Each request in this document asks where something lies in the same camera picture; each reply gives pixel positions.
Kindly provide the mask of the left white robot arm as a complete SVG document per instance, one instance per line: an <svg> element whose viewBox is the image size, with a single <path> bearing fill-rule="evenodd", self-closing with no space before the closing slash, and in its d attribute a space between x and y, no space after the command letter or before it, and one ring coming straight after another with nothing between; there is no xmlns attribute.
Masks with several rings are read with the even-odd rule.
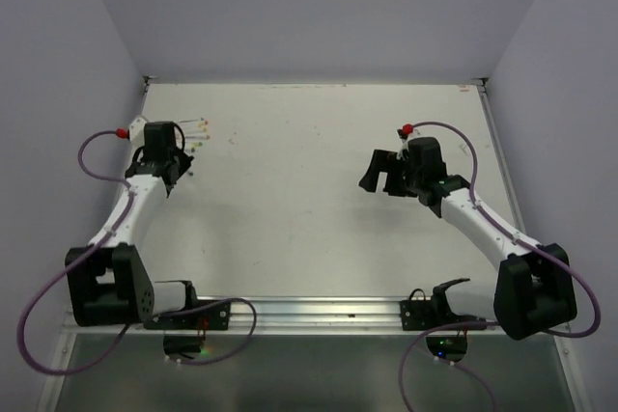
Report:
<svg viewBox="0 0 618 412"><path fill-rule="evenodd" d="M194 286L187 280L153 281L140 248L193 157L184 151L184 134L173 122L117 134L136 149L110 216L87 246L66 255L73 316L78 325L90 327L140 324L166 314L179 327L190 327L201 314Z"/></svg>

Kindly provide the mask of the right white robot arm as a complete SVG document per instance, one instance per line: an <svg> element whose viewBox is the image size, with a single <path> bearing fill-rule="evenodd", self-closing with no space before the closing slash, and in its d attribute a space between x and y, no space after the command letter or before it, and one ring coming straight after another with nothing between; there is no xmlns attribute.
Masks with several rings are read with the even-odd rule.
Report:
<svg viewBox="0 0 618 412"><path fill-rule="evenodd" d="M470 198L471 185L451 175L434 137L412 138L398 151L375 150L359 186L370 193L386 175L384 192L411 197L437 218L462 233L497 272L495 283L481 285L468 277L439 284L426 302L403 304L403 310L428 318L433 325L495 321L514 340L544 332L576 317L576 297L569 260L557 244L524 239L502 219L489 221L489 208Z"/></svg>

